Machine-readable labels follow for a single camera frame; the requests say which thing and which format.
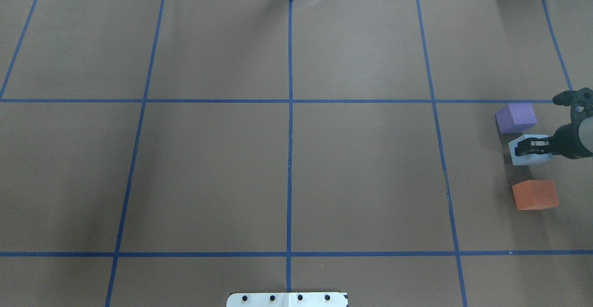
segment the blue tape line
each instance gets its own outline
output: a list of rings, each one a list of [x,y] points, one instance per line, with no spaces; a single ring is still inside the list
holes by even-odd
[[[455,256],[454,251],[296,251],[293,257],[415,257]]]
[[[288,100],[240,100],[240,99],[148,99],[154,104],[288,104]]]
[[[288,167],[286,185],[286,253],[292,251],[292,125],[293,125],[293,94],[292,94],[292,0],[288,1]],[[286,256],[286,291],[290,292],[291,261]]]
[[[2,102],[12,103],[74,103],[74,104],[88,104],[88,103],[142,103],[142,99],[2,99]]]
[[[142,103],[148,104],[289,104],[290,100],[243,100],[243,99],[2,99],[6,103]],[[321,99],[292,100],[293,104],[551,104],[552,100],[428,100],[428,99]]]
[[[0,251],[0,257],[113,257],[113,253],[65,251]]]
[[[293,100],[295,104],[429,104],[432,100]]]
[[[0,257],[113,257],[114,252],[2,251]],[[438,257],[593,255],[593,250],[120,252],[118,258]]]
[[[286,257],[286,252],[120,252],[119,257]]]
[[[554,29],[552,28],[552,22],[550,20],[550,14],[548,13],[548,5],[546,4],[546,0],[542,0],[542,6],[544,7],[544,13],[546,14],[546,21],[548,23],[548,29],[550,29],[550,36],[552,37],[552,43],[554,43],[554,48],[556,49],[556,54],[558,55],[558,60],[560,60],[560,65],[562,66],[562,72],[564,73],[564,79],[566,79],[566,85],[568,85],[569,90],[572,90],[572,83],[570,83],[570,78],[568,77],[568,71],[566,71],[566,65],[564,64],[564,59],[562,58],[562,53],[560,52],[560,48],[558,47],[558,42],[554,35]]]
[[[438,104],[551,104],[552,100],[435,100]]]
[[[14,63],[17,60],[17,56],[19,55],[19,50],[21,50],[21,44],[23,44],[23,39],[25,38],[25,33],[27,33],[27,28],[29,27],[29,23],[31,22],[31,17],[33,16],[33,12],[35,11],[35,6],[37,5],[38,0],[33,0],[31,5],[31,9],[29,10],[29,14],[27,15],[27,20],[25,21],[25,25],[23,26],[23,31],[21,31],[21,37],[19,37],[19,41],[17,42],[17,47],[14,49],[13,58],[10,60],[10,64],[8,65],[8,70],[6,71],[6,77],[4,77],[4,82],[2,83],[2,89],[0,89],[0,100],[4,96],[4,91],[6,90],[6,86],[8,85],[8,79],[10,79],[10,74],[13,72]]]
[[[432,72],[430,71],[430,60],[428,59],[428,47],[426,45],[426,34],[424,33],[424,22],[422,20],[422,8],[420,0],[416,0],[416,7],[418,9],[418,20],[420,24],[420,33],[422,37],[422,48],[424,50],[424,63],[426,64],[426,74],[428,77],[428,87],[430,89],[430,98],[432,99],[432,114],[435,119],[436,138],[439,144],[439,154],[441,155],[441,167],[445,175],[445,185],[447,186],[447,200],[449,201],[449,221],[451,222],[451,233],[453,235],[453,247],[455,248],[455,260],[457,263],[457,274],[459,277],[459,287],[461,290],[461,301],[463,307],[467,307],[466,284],[463,277],[463,268],[461,265],[461,257],[459,255],[459,242],[457,239],[457,227],[455,225],[455,214],[453,212],[453,200],[451,200],[451,187],[449,186],[449,176],[447,174],[447,162],[445,161],[445,151],[443,150],[441,138],[441,126],[439,124],[438,111],[436,110],[435,90],[432,82]]]
[[[123,199],[123,207],[121,208],[121,217],[119,221],[119,228],[117,230],[117,241],[115,245],[115,253],[113,256],[112,271],[109,276],[109,286],[107,287],[107,296],[105,298],[105,307],[109,307],[113,292],[113,283],[115,282],[115,275],[117,271],[117,259],[121,248],[121,236],[123,235],[123,227],[126,222],[127,204],[130,199],[130,191],[132,189],[132,176],[136,166],[136,157],[138,156],[138,143],[140,142],[140,133],[142,132],[142,123],[144,122],[144,112],[146,111],[146,98],[148,98],[148,90],[150,89],[150,80],[152,75],[152,65],[154,64],[154,56],[157,52],[158,34],[161,28],[161,20],[163,18],[163,8],[165,0],[161,0],[161,6],[158,11],[157,28],[154,33],[154,41],[152,42],[152,52],[150,57],[150,64],[148,64],[148,73],[146,75],[146,85],[144,87],[144,99],[142,108],[140,109],[140,117],[138,119],[138,128],[136,129],[136,138],[134,140],[134,149],[132,151],[132,161],[130,163],[130,170],[127,175],[126,193]]]
[[[492,250],[460,251],[461,256],[593,255],[593,250]]]

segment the orange cube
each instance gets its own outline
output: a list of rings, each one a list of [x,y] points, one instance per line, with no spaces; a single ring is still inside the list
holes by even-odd
[[[554,181],[529,180],[513,185],[517,210],[543,210],[560,205]]]

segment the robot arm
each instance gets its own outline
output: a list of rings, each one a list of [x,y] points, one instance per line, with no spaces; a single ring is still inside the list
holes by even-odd
[[[566,90],[552,101],[570,107],[570,123],[559,127],[554,136],[521,140],[515,155],[551,153],[569,159],[593,157],[593,90]]]

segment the metal plate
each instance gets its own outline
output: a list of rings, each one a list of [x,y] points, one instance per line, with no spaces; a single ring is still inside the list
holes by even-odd
[[[341,292],[231,294],[227,307],[347,307],[348,294]]]

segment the block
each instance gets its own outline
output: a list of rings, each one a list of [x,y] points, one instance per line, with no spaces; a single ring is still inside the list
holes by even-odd
[[[521,133],[537,124],[530,103],[508,104],[496,113],[500,133]]]
[[[544,210],[560,205],[554,181],[528,180],[513,185],[517,210]]]
[[[513,161],[514,166],[527,166],[527,165],[539,165],[540,163],[544,163],[546,161],[550,161],[554,158],[551,153],[547,154],[528,154],[528,155],[521,155],[520,157],[515,155],[515,149],[517,148],[517,144],[521,142],[521,140],[527,138],[548,138],[546,134],[524,134],[519,138],[513,140],[509,143],[509,150],[511,151],[511,160]]]

